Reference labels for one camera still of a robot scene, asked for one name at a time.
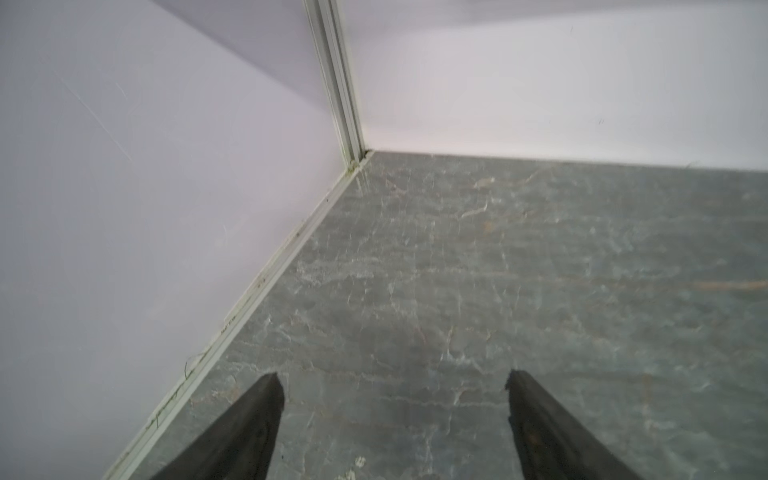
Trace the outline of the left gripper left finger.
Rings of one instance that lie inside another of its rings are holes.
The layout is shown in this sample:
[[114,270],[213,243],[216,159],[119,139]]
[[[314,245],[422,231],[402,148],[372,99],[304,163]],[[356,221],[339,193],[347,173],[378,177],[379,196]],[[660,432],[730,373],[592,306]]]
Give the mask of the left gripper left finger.
[[285,393],[278,375],[260,377],[153,478],[266,478],[284,407]]

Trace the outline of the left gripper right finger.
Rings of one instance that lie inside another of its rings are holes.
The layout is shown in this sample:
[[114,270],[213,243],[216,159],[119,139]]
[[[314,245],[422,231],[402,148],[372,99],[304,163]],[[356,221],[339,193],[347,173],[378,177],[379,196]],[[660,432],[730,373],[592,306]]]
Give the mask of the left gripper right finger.
[[511,371],[505,389],[526,480],[641,479],[528,372]]

